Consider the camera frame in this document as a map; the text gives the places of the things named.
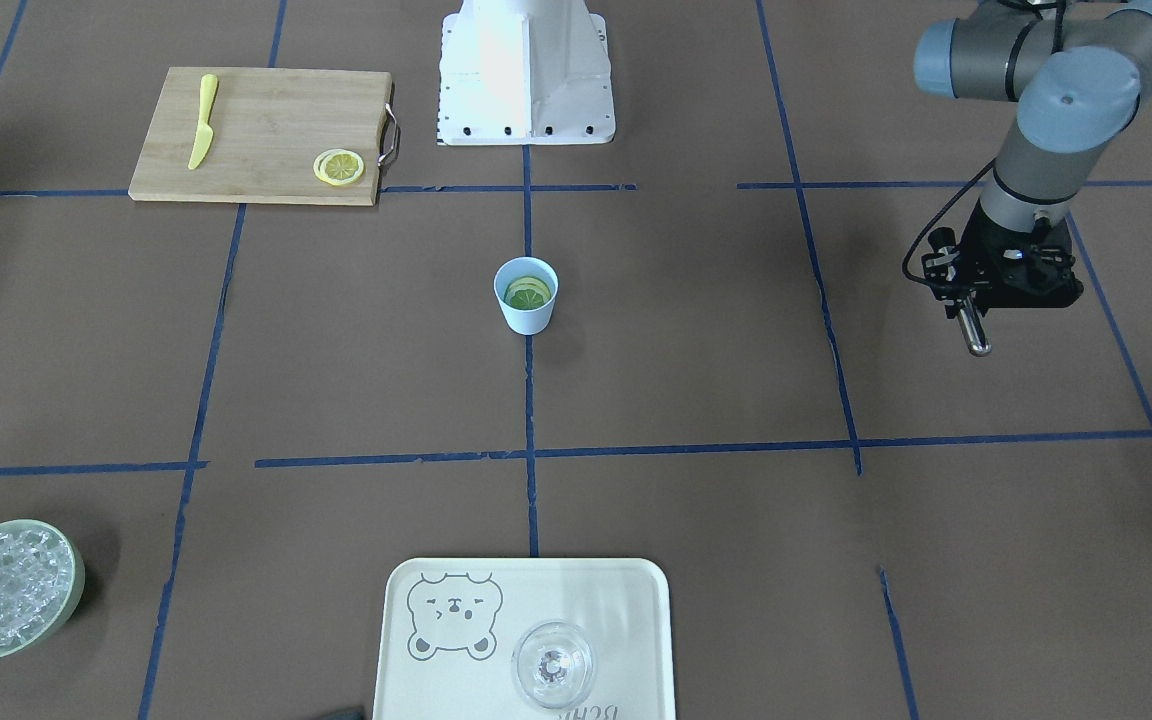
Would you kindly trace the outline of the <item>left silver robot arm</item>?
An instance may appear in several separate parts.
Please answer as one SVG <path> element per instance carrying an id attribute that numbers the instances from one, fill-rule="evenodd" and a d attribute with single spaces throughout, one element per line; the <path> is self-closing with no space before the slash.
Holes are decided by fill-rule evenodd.
<path id="1" fill-rule="evenodd" d="M 927 94 L 1014 103 L 963 232 L 929 223 L 918 283 L 947 316 L 1070 306 L 1084 290 L 1071 202 L 1152 97 L 1152 1 L 1074 20 L 1066 1 L 983 1 L 929 26 L 914 77 Z"/>

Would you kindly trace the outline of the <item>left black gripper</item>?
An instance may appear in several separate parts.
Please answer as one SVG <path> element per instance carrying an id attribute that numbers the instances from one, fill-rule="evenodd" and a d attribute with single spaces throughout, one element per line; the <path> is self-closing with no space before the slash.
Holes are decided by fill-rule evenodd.
<path id="1" fill-rule="evenodd" d="M 1084 285 L 1068 223 L 1039 220 L 1030 232 L 1011 232 L 973 209 L 963 237 L 950 228 L 931 232 L 932 251 L 922 256 L 922 272 L 937 300 L 963 300 L 973 291 L 975 306 L 1071 306 Z"/>

